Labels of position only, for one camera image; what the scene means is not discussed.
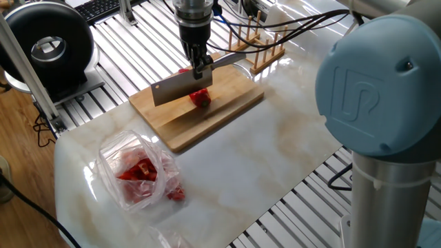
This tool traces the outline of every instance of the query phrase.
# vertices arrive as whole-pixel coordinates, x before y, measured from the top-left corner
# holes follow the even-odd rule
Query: white marble surface
[[[342,6],[289,0],[273,8],[277,22]],[[136,237],[145,225],[172,229],[195,247],[226,247],[340,147],[318,115],[314,88],[322,58],[351,19],[342,24],[287,43],[286,55],[254,78],[265,89],[262,102],[172,154],[187,192],[183,205],[164,200],[127,214],[97,176],[93,161],[101,142],[123,130],[135,130],[168,150],[129,103],[63,134],[54,157],[57,218],[82,247],[140,247]]]

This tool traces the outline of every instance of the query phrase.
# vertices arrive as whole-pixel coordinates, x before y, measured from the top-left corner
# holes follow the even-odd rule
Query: metal grating
[[[352,161],[340,148],[264,213],[227,248],[341,247],[339,222],[351,213],[351,192],[328,188],[328,180]],[[352,171],[335,181],[351,186]],[[431,187],[426,218],[441,221],[441,183]]]

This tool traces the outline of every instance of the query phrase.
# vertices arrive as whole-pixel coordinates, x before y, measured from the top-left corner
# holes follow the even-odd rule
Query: knife blade
[[[200,79],[194,79],[193,72],[190,70],[152,84],[154,105],[159,106],[211,86],[213,84],[212,71],[214,69],[233,64],[244,58],[246,58],[246,54],[227,54],[205,66]]]

